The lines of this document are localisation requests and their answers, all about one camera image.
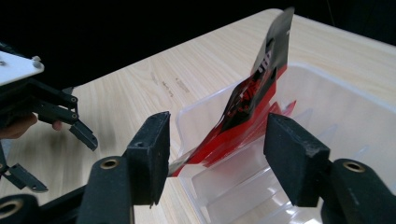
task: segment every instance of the human hand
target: human hand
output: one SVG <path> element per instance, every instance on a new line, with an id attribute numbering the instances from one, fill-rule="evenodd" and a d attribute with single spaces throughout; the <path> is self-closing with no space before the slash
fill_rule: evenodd
<path id="1" fill-rule="evenodd" d="M 20 117 L 12 122 L 8 127 L 0 130 L 0 139 L 17 139 L 36 123 L 37 117 L 33 113 Z M 57 120 L 52 123 L 52 128 L 56 131 L 60 131 L 62 129 L 62 123 Z"/>

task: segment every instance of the bolt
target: bolt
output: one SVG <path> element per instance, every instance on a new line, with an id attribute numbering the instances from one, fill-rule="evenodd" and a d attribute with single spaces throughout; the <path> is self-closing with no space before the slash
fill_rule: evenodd
<path id="1" fill-rule="evenodd" d="M 32 60 L 33 60 L 33 61 L 41 62 L 41 59 L 40 59 L 40 57 L 38 57 L 38 56 L 34 56 L 34 57 L 32 58 Z"/>
<path id="2" fill-rule="evenodd" d="M 33 61 L 33 67 L 35 67 L 35 68 L 41 68 L 41 62 L 39 62 L 39 61 Z"/>
<path id="3" fill-rule="evenodd" d="M 33 60 L 33 66 L 35 67 L 35 68 L 41 68 L 41 59 L 40 59 L 40 57 L 38 57 L 38 56 L 34 56 L 33 58 L 32 58 L 32 60 Z"/>

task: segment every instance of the white robot part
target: white robot part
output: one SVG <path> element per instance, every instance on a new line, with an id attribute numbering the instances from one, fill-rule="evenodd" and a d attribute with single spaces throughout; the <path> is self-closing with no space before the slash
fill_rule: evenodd
<path id="1" fill-rule="evenodd" d="M 0 86 L 30 77 L 44 71 L 38 57 L 33 59 L 0 51 Z"/>

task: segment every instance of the wooden table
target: wooden table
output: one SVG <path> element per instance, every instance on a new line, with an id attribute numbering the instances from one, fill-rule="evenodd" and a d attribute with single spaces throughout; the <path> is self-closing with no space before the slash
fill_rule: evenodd
<path id="1" fill-rule="evenodd" d="M 172 115 L 173 161 L 180 148 L 177 112 L 247 77 L 280 12 L 264 10 L 77 87 L 73 94 L 80 118 L 98 137 L 99 148 L 91 152 L 67 125 L 55 132 L 38 122 L 13 141 L 8 163 L 20 163 L 49 187 L 35 194 L 40 204 L 46 203 L 86 184 L 96 161 L 120 155 L 146 118 L 162 111 Z M 391 45 L 294 16 L 289 61 L 310 63 L 396 106 L 396 48 Z M 1 181 L 0 197 L 18 193 L 31 192 Z M 134 211 L 136 223 L 198 223 L 175 177 L 167 179 L 158 205 Z"/>

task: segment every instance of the transparent bin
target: transparent bin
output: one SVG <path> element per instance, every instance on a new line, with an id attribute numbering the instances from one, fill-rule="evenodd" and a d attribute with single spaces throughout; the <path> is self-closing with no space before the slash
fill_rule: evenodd
<path id="1" fill-rule="evenodd" d="M 219 121 L 238 83 L 177 114 L 179 156 L 197 147 Z M 396 192 L 396 108 L 303 63 L 289 63 L 272 99 L 296 100 L 291 117 L 331 149 L 372 167 Z M 263 139 L 209 168 L 186 165 L 179 174 L 201 223 L 321 223 L 320 208 L 292 206 L 262 151 Z"/>

